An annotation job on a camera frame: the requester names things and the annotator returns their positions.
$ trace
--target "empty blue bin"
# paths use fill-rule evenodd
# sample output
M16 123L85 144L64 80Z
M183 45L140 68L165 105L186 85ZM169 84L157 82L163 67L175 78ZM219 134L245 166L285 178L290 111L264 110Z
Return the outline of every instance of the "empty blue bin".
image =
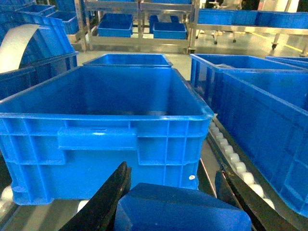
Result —
M191 57L191 84L215 113L219 113L219 95L225 71L303 70L297 66L246 55L192 54Z
M35 69L33 67L0 74L0 100L30 88L34 75Z
M252 26L256 23L258 11L234 11L232 25Z
M123 230L251 231L251 220L204 192L140 183L118 202L114 231Z
M200 9L199 24L231 25L234 11Z
M284 202L308 217L307 72L224 74L219 121Z
M56 7L54 5L31 5L23 7L18 12L30 13L37 16L47 16L56 11Z
M173 64L164 54L104 54L83 65L171 67Z
M130 21L102 21L97 31L99 36L130 38L132 28L133 23Z
M284 64L290 64L308 69L308 58L306 57L273 57L267 56L266 59L277 61Z
M133 15L128 13L106 13L103 21L133 21Z
M186 39L186 27L183 23L154 23L154 39Z
M66 34L73 35L79 31L78 20L75 12L54 12L48 17L61 19L64 23Z
M197 189L214 115L177 70L122 66L74 68L0 101L0 112L20 205L90 199L123 161L132 187Z

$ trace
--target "yellow line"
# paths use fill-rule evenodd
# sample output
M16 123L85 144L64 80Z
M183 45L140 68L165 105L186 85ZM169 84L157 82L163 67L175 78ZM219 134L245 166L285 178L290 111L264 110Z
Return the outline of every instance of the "yellow line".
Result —
M256 35L256 36L259 36L259 37L261 37L261 38L263 38L263 39L266 39L266 40L269 40L269 41L272 41L272 40L273 40L272 38L269 38L269 37L266 37L266 36L263 36L263 35L260 35L260 34L254 33L254 32L251 32L251 34ZM293 49L293 50L296 50L296 51L299 51L299 52L303 52L301 49L296 48L296 47L292 47L292 46L290 46L290 45L288 45L288 44L286 44L286 43L279 43L279 44L280 44L280 45L283 45L283 46L285 46L285 47L291 48L291 49Z

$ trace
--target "crate handle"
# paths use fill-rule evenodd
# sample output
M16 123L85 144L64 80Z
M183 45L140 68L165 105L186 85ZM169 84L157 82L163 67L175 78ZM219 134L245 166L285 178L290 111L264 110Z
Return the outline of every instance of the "crate handle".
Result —
M60 128L61 150L137 150L135 128Z

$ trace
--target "crate rim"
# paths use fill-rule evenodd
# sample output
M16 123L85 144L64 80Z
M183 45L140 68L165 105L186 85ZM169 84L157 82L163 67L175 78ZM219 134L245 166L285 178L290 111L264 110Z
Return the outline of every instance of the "crate rim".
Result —
M215 68L216 70L218 70L219 72L223 72L226 70L226 68L221 68L221 67L217 67L217 64L214 64L214 63L211 63L210 61L208 60L205 60L201 57L199 57L199 55L209 55L209 56L223 56L223 57L227 57L227 56L237 56L237 57L252 57L252 58L255 58L255 59L259 59L259 60L266 60L266 61L271 61L271 62L274 62L276 64L282 64L280 62L277 62L277 61L273 61L273 60L268 60L268 59L263 59L263 58L259 58L259 57L255 57L255 56L252 56L252 55L237 55L237 54L191 54L191 58L192 59L195 59L201 63L204 63L204 64L209 64L211 65L211 67L209 68ZM303 67L298 67L298 66L294 66L294 65L290 65L290 64L283 64L283 65L286 65L286 66L289 66L289 67L292 67L293 68L293 71L298 71L298 70L306 70L305 68ZM256 69L256 68L234 68L234 69L238 69L238 70L269 70L269 69Z
M96 59L99 59L99 58L102 58L104 56L107 56L107 55L151 55L151 56L162 56L166 62L168 63L168 65L171 67L173 66L173 63L169 61L169 59L164 55L164 54L151 54L151 53L140 53L140 54L135 54L135 53L108 53L108 54L103 54L101 55L100 57L97 57L97 58L94 58L94 59L91 59L85 63L83 63L82 65L93 65L93 66L144 66L144 67L150 67L151 65L150 64L91 64L91 62L93 62L93 60L96 60ZM166 65L164 64L161 64L161 65L157 65L157 64L153 64L153 66L155 67L165 67Z
M69 71L63 72L62 74L55 76L53 78L50 78L42 83L39 83L35 86L32 86L28 89L25 89L23 91L20 91L14 95L11 95L3 100L0 100L0 105L3 103L6 103L7 101L15 98L15 97L19 97L22 94L31 91L34 88L40 88L42 87L44 84L47 84L49 82L53 82L57 79L62 78L63 76L77 71L80 68L89 68L91 66L77 66L75 68L72 68ZM184 77L180 74L180 72L177 69L174 68L170 68L170 67L160 67L159 69L166 69L171 71L174 70L176 72L176 74L179 76L179 78L181 79L182 83L184 84L184 86L187 88L187 90L190 91L191 95L194 97L194 100L196 100L196 102L200 105L200 107L202 108L202 115L67 115L67 114L42 114L42 113L3 113L0 112L0 118L22 118L22 119L66 119L66 120L122 120L122 121L136 121L136 120L143 120L143 121L153 121L153 120L176 120L176 121L202 121L202 120L206 120L206 119L210 119L214 116L214 112L210 109L210 107L206 104L206 102L201 98L201 96L199 96L194 90L193 88L190 86L190 84L184 79Z

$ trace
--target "blue plastic crate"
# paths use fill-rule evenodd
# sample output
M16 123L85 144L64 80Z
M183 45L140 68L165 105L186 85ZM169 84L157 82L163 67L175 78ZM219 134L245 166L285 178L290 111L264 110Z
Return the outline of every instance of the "blue plastic crate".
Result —
M268 60L277 61L284 64L290 64L308 69L308 58L305 57L265 57Z
M191 57L191 84L215 113L219 112L224 71L302 70L297 66L246 55L193 54Z
M172 23L179 23L179 17L175 16L175 15L171 15L170 16L170 20ZM149 28L150 28L150 34L153 34L153 26L154 23L159 22L158 16L157 15L151 15L150 19L149 19Z
M21 0L21 1L18 1L18 2L23 2L22 4L15 4L16 1L15 0L5 0L5 1L0 1L0 11L15 11L15 10L18 10L22 7L25 7L25 6L29 6L29 5L32 5L32 4L35 4L35 0L31 0L31 1L28 1L28 0Z
M33 67L0 74L0 100L30 88L34 75L35 69Z
M154 39L186 39L186 27L183 23L154 23Z
M133 32L133 23L130 21L102 21L97 28L99 36L128 37Z
M128 13L106 13L103 21L133 21L133 15Z
M18 12L30 13L37 16L47 16L56 11L56 7L54 5L31 5L23 7Z
M308 217L307 72L232 72L222 83L218 119L285 203Z
M114 231L123 230L251 231L251 220L204 192L140 183L118 202Z
M252 26L256 23L258 11L234 11L232 25Z
M54 12L48 17L61 19L64 23L66 34L73 35L79 31L78 20L75 12Z
M200 9L199 24L231 25L234 11Z
M34 86L77 67L77 55L78 52L72 52L28 64L35 68L31 85Z
M173 64L164 54L104 54L83 65L171 67Z
M121 66L77 67L0 101L0 112L20 205L89 199L122 161L132 187L197 189L190 176L214 115L177 70Z
M75 51L67 38L62 20L17 12L13 14L13 20L0 25L0 42L10 28L27 23L40 25L25 50L22 64Z
M152 0L152 3L191 4L191 0Z

